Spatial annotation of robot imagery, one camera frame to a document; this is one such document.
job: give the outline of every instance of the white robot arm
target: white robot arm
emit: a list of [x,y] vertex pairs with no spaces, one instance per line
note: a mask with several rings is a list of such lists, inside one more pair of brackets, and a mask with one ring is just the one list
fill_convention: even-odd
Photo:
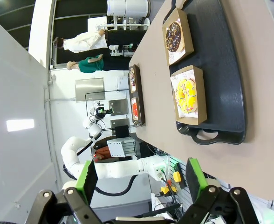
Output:
[[90,137],[85,140],[73,136],[69,138],[62,146],[61,154],[63,163],[69,173],[71,173],[71,175],[73,175],[76,179],[79,178],[84,166],[84,163],[79,162],[79,158],[76,152],[78,149],[95,142],[97,137],[101,134],[102,129],[97,124],[97,122],[98,120],[95,118],[95,116],[91,116],[90,119],[86,118],[83,121],[83,126],[89,131]]
[[[88,130],[90,137],[88,137],[86,140],[77,137],[71,137],[63,145],[61,150],[62,159],[66,169],[76,179],[79,178],[84,166],[84,163],[81,164],[79,162],[79,158],[76,154],[77,150],[96,141],[102,131],[97,122],[103,119],[107,112],[111,112],[109,110],[103,110],[103,107],[99,108],[93,110],[93,112],[96,113],[95,116],[92,115],[83,121],[83,126]],[[159,181],[163,177],[161,170],[166,172],[167,169],[167,162],[165,159],[167,159],[167,157],[155,155],[139,160],[120,161],[113,163],[96,163],[95,168],[99,179],[121,178],[138,174],[149,174],[154,179]]]

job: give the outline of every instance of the dark hair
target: dark hair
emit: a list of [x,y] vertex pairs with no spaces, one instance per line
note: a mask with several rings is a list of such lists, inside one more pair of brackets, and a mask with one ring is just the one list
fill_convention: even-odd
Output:
[[62,48],[63,47],[63,39],[61,37],[57,37],[54,39],[53,44],[57,47],[57,48]]

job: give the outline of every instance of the screw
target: screw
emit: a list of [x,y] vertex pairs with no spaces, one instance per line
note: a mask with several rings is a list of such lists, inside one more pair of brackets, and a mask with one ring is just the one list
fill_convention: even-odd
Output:
[[211,187],[211,188],[209,188],[208,191],[211,192],[211,193],[214,193],[216,191],[216,189],[214,187]]
[[240,194],[240,190],[236,189],[233,193],[234,193],[235,195],[239,195],[239,194]]

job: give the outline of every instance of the counter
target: counter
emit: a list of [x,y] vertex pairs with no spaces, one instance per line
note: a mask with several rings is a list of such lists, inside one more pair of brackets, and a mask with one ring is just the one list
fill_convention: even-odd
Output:
[[247,137],[240,145],[198,145],[175,124],[162,21],[166,0],[137,48],[130,66],[140,68],[146,123],[137,136],[187,162],[199,159],[203,171],[249,194],[274,199],[274,19],[260,0],[222,0],[243,78]]

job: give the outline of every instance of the white cylinder tank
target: white cylinder tank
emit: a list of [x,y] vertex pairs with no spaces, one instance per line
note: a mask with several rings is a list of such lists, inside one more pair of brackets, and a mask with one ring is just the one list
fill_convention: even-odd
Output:
[[107,1],[107,15],[146,17],[149,9],[148,0]]

